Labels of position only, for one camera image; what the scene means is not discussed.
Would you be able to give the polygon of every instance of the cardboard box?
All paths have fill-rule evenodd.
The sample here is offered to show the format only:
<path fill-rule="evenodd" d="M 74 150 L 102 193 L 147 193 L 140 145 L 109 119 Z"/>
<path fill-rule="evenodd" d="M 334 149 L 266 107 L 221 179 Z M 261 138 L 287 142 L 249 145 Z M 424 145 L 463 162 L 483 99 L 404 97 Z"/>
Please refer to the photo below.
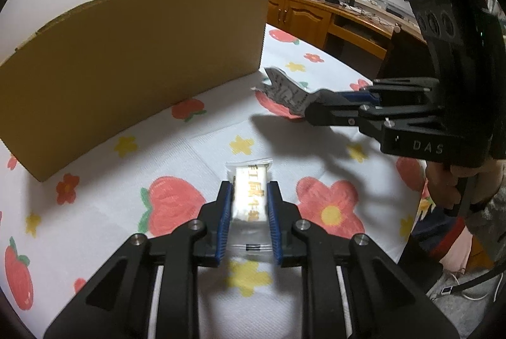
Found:
<path fill-rule="evenodd" d="M 260 65 L 268 0 L 95 0 L 0 66 L 0 138 L 44 181 L 139 121 Z"/>

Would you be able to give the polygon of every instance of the cabinet door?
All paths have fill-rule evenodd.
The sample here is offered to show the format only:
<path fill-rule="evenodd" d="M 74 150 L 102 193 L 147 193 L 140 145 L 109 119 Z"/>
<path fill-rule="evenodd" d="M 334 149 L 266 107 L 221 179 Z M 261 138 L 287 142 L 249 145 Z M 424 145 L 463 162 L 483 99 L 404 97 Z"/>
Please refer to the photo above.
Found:
<path fill-rule="evenodd" d="M 281 27 L 284 0 L 269 0 L 267 9 L 267 23 L 274 27 Z"/>
<path fill-rule="evenodd" d="M 323 49 L 331 13 L 304 3 L 287 1 L 283 11 L 283 29 L 293 36 Z"/>

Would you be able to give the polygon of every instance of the clear plastic wrapper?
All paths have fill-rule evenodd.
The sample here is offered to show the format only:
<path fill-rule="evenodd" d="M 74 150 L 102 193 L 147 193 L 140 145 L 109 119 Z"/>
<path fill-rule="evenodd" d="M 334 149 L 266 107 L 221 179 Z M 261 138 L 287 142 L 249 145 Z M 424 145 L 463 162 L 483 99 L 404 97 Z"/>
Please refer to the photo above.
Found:
<path fill-rule="evenodd" d="M 258 261 L 272 258 L 271 232 L 267 213 L 267 182 L 271 159 L 228 163 L 234 184 L 232 220 L 227 252 Z"/>

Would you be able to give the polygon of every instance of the human hand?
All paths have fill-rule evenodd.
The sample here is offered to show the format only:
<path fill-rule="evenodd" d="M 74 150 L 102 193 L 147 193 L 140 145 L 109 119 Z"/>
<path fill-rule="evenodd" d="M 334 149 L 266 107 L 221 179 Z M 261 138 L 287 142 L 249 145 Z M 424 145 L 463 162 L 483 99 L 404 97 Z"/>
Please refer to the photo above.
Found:
<path fill-rule="evenodd" d="M 448 171 L 444 170 L 442 163 L 427 162 L 425 174 L 429 194 L 437 206 L 452 209 L 455 204 L 460 202 L 461 198 L 456 189 L 459 178 L 477 174 L 478 178 L 471 203 L 490 199 L 497 194 L 503 180 L 503 165 L 504 161 L 489 158 L 479 168 L 451 166 Z"/>

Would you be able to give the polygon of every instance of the tablecloth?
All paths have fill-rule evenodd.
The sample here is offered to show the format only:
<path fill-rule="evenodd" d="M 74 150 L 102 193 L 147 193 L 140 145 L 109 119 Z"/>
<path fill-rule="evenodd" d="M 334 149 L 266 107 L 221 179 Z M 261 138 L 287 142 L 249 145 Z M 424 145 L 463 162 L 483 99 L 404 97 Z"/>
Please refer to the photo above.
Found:
<path fill-rule="evenodd" d="M 419 163 L 383 155 L 355 127 L 293 119 L 251 90 L 267 66 L 308 91 L 370 83 L 266 25 L 258 72 L 138 123 L 43 183 L 0 145 L 0 286 L 36 337 L 129 235 L 169 233 L 215 200 L 228 162 L 272 158 L 284 200 L 305 218 L 340 236 L 368 233 L 399 259 L 423 188 Z M 201 337 L 300 337 L 299 269 L 231 257 L 198 279 Z"/>

